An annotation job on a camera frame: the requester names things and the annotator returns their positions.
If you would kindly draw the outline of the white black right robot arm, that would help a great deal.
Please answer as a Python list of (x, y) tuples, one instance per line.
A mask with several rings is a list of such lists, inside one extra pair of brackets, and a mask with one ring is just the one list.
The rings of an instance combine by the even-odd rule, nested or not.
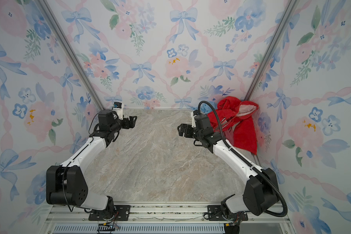
[(221, 202), (231, 213), (270, 213), (279, 202), (275, 173), (213, 130), (206, 115), (142, 110), (124, 134), (129, 184), (124, 201)]

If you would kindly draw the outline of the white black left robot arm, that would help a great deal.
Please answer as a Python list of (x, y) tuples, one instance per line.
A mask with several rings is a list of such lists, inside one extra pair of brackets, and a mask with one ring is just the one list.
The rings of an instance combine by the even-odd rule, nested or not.
[(112, 220), (117, 209), (111, 196), (89, 191), (84, 173), (96, 156), (117, 140), (122, 129), (133, 129), (137, 116), (124, 117), (123, 109), (104, 109), (86, 143), (60, 166), (46, 171), (46, 202), (69, 209), (82, 208), (103, 220)]

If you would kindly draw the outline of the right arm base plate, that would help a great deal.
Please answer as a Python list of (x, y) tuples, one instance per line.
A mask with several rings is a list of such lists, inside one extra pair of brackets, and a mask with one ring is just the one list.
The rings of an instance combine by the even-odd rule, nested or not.
[(246, 212), (232, 213), (223, 205), (208, 205), (207, 212), (204, 213), (203, 218), (209, 221), (248, 221)]

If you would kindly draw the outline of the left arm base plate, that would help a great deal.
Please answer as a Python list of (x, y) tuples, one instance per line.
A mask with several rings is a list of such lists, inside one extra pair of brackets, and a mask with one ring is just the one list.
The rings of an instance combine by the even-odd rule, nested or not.
[(108, 210), (92, 210), (89, 214), (89, 221), (128, 221), (130, 214), (130, 205), (114, 205)]

